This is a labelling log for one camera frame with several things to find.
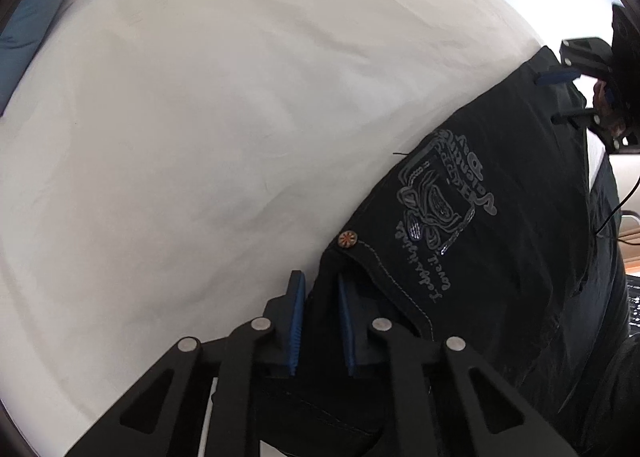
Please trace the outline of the black denim pants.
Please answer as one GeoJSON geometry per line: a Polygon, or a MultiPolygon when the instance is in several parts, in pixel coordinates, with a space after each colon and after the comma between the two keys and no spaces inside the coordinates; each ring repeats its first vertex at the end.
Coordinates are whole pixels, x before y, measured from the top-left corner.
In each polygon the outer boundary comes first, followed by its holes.
{"type": "Polygon", "coordinates": [[[621,456],[638,427],[639,341],[616,233],[614,176],[588,173],[585,99],[536,85],[548,48],[400,160],[324,251],[306,304],[296,456],[393,456],[381,361],[349,376],[338,281],[416,342],[463,339],[581,456],[621,456]]]}

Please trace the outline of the white bed sheet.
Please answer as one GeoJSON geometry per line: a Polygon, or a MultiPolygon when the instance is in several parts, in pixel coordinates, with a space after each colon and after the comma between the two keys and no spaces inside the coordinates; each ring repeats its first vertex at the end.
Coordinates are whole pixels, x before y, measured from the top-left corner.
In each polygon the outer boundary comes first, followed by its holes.
{"type": "Polygon", "coordinates": [[[302,430],[306,304],[374,186],[608,0],[65,0],[1,123],[1,400],[40,456],[302,430]],[[306,278],[294,376],[267,302],[306,278]]]}

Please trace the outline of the blue folded duvet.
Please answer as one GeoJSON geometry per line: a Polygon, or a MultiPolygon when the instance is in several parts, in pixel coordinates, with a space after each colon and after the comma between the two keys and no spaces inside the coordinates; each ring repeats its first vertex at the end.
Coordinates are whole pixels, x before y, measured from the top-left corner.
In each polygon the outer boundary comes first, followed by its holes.
{"type": "Polygon", "coordinates": [[[63,0],[21,0],[1,32],[1,114],[35,57],[63,0]]]}

